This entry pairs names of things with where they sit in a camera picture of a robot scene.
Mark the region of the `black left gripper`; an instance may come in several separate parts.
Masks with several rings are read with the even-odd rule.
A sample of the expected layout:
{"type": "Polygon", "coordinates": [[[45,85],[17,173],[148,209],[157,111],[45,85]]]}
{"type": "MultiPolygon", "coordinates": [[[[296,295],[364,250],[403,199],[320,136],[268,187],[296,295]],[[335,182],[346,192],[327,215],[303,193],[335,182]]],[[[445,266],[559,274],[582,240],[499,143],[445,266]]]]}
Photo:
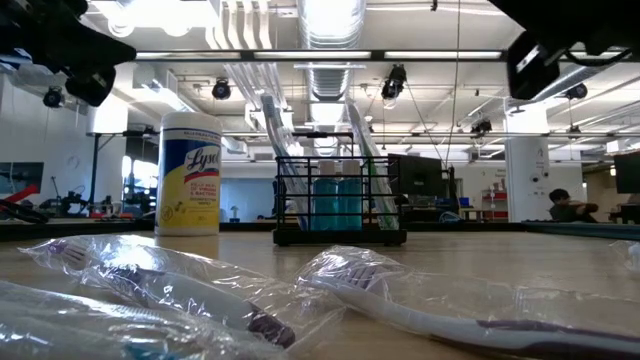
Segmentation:
{"type": "Polygon", "coordinates": [[[115,65],[134,60],[136,49],[84,25],[87,10],[86,0],[0,0],[0,69],[43,68],[65,77],[51,86],[101,105],[113,88],[115,65]]]}

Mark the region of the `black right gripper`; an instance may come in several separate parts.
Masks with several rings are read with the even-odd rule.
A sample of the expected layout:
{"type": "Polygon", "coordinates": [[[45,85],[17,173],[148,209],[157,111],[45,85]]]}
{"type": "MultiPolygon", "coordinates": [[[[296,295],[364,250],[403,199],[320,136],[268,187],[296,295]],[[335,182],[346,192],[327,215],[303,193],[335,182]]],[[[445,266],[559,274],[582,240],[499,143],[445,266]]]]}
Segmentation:
{"type": "Polygon", "coordinates": [[[488,0],[524,32],[507,50],[510,95],[531,100],[560,73],[561,57],[599,67],[640,62],[640,0],[488,0]]]}

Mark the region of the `blue mouthwash bottle white cap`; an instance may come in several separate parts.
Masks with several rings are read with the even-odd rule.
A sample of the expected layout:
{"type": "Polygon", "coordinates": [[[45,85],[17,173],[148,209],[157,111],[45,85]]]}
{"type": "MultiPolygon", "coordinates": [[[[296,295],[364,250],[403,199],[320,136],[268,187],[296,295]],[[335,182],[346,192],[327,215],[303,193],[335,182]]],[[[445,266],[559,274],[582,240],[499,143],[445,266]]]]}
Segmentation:
{"type": "Polygon", "coordinates": [[[338,217],[338,180],[335,178],[335,162],[320,160],[319,177],[313,182],[312,224],[313,231],[331,231],[337,229],[338,217]]]}
{"type": "Polygon", "coordinates": [[[359,231],[362,229],[362,177],[358,160],[342,163],[343,177],[338,182],[338,229],[359,231]]]}

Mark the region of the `purple toothbrush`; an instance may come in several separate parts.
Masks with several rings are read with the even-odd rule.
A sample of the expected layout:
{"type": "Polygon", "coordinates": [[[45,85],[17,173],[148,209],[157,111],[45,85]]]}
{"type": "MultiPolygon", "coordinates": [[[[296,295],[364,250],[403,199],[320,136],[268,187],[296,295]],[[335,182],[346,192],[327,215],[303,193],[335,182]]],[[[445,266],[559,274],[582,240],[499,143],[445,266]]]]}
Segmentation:
{"type": "Polygon", "coordinates": [[[332,294],[155,245],[137,235],[78,235],[24,250],[38,265],[149,309],[175,310],[302,352],[333,333],[332,294]]]}
{"type": "Polygon", "coordinates": [[[373,250],[332,246],[297,273],[402,330],[525,358],[640,360],[640,301],[419,271],[373,250]]]}

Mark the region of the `black wire caddy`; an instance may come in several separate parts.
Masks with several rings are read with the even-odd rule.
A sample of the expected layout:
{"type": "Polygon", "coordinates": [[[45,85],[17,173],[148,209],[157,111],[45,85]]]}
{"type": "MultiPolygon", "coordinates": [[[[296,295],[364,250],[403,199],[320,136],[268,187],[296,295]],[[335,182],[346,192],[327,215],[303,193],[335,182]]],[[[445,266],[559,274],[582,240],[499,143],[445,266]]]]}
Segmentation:
{"type": "Polygon", "coordinates": [[[407,240],[403,210],[394,204],[388,156],[279,156],[276,158],[273,242],[278,246],[320,244],[381,244],[399,246],[407,240]],[[358,160],[362,177],[362,229],[313,231],[313,182],[319,177],[318,162],[335,162],[340,181],[342,163],[358,160]]]}

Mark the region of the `white LED light strip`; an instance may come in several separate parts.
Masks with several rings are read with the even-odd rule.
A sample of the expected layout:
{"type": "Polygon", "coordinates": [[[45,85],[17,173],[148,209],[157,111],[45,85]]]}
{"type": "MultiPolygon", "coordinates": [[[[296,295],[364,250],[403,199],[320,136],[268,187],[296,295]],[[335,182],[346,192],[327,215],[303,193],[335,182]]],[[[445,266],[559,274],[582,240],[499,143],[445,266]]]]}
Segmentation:
{"type": "Polygon", "coordinates": [[[501,51],[388,51],[385,59],[418,60],[493,60],[502,56],[501,51]]]}
{"type": "Polygon", "coordinates": [[[258,51],[254,58],[258,60],[336,60],[369,59],[369,51],[258,51]]]}
{"type": "Polygon", "coordinates": [[[241,54],[239,52],[222,52],[222,51],[186,51],[186,52],[138,52],[137,60],[187,60],[194,61],[196,59],[220,59],[220,60],[235,60],[240,59],[241,54]]]}

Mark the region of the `white building pillar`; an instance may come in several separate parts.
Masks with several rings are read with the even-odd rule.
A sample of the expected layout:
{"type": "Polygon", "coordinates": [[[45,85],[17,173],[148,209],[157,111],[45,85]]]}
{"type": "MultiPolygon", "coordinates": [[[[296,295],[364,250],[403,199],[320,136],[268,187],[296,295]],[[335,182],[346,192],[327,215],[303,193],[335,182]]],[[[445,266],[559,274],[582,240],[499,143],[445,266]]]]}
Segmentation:
{"type": "Polygon", "coordinates": [[[530,104],[506,109],[504,130],[509,221],[544,220],[550,186],[546,108],[530,104]]]}

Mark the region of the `red and black background robot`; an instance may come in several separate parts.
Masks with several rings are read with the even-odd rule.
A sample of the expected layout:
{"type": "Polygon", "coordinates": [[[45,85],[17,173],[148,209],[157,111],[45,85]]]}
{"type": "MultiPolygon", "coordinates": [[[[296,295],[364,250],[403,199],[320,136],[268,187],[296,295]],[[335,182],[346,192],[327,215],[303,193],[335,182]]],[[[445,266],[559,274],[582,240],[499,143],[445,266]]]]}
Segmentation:
{"type": "Polygon", "coordinates": [[[46,224],[49,218],[32,208],[20,205],[19,201],[25,200],[38,190],[36,185],[29,185],[23,190],[0,199],[0,215],[7,215],[9,218],[18,219],[30,224],[46,224]]]}

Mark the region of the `Lysol disinfecting wipes canister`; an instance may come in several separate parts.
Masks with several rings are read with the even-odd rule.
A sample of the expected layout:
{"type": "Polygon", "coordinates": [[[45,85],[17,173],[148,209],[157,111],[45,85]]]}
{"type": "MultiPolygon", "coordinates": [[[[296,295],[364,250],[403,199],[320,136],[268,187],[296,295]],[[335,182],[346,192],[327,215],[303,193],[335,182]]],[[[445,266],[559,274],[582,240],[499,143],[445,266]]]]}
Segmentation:
{"type": "Polygon", "coordinates": [[[219,233],[221,156],[222,126],[218,119],[196,112],[163,116],[156,235],[219,233]]]}

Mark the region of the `black monitor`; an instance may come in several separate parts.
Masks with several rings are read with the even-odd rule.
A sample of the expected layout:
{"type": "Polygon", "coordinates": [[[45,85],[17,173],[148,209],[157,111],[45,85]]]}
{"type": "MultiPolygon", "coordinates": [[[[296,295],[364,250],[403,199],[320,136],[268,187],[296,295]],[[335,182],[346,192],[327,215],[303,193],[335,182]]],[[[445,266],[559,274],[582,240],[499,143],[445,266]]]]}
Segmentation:
{"type": "Polygon", "coordinates": [[[614,156],[616,189],[619,194],[640,193],[640,152],[614,156]]]}
{"type": "Polygon", "coordinates": [[[394,204],[435,208],[436,200],[445,196],[441,161],[399,154],[390,154],[388,158],[394,204]]]}

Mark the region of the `person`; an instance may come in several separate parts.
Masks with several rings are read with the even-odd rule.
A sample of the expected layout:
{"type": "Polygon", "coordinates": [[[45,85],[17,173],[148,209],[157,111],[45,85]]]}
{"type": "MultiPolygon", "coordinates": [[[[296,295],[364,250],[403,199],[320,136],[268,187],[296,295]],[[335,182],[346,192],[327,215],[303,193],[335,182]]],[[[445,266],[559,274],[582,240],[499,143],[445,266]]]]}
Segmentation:
{"type": "Polygon", "coordinates": [[[596,223],[597,220],[592,216],[599,210],[599,206],[595,203],[584,203],[574,201],[565,189],[554,189],[550,192],[549,198],[553,206],[549,209],[551,218],[556,222],[565,223],[596,223]]]}

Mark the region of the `red shelf unit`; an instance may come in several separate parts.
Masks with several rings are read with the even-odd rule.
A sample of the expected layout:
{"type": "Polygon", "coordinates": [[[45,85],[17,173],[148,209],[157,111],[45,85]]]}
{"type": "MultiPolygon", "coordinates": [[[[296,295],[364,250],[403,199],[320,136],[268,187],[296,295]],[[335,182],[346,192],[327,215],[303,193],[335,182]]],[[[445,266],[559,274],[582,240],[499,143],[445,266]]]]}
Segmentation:
{"type": "Polygon", "coordinates": [[[481,195],[482,217],[487,222],[507,222],[508,197],[504,190],[483,190],[481,195]]]}

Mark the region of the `silver round air duct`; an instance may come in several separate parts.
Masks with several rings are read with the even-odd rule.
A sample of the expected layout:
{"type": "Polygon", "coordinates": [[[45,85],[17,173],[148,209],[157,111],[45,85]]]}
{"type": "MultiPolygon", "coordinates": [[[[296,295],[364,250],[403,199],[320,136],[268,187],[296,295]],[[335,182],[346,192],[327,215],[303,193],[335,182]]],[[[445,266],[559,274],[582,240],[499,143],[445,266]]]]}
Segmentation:
{"type": "Polygon", "coordinates": [[[599,67],[585,67],[575,64],[562,65],[560,67],[559,76],[535,95],[532,102],[543,102],[550,98],[566,98],[564,93],[579,83],[584,83],[590,80],[596,75],[599,75],[612,65],[599,66],[599,67]]]}

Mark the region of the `dark wall screen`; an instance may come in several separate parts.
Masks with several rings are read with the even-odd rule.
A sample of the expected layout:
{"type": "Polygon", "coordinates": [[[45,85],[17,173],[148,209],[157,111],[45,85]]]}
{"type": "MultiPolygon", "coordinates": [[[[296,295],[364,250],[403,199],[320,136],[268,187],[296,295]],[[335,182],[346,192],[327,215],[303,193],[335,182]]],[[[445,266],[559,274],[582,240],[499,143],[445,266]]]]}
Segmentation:
{"type": "Polygon", "coordinates": [[[41,190],[43,162],[0,162],[0,194],[14,194],[29,186],[41,190]]]}

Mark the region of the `silver corrugated ventilation duct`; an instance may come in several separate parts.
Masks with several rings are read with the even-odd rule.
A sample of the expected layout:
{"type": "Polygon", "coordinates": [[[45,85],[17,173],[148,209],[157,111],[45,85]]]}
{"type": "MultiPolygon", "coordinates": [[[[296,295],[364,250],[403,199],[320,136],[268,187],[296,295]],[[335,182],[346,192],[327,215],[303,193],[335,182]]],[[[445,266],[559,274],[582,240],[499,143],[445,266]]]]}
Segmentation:
{"type": "MultiPolygon", "coordinates": [[[[297,0],[302,47],[354,50],[364,26],[367,0],[297,0]]],[[[306,71],[309,120],[319,132],[336,132],[345,116],[353,71],[347,63],[312,63],[306,71]]]]}

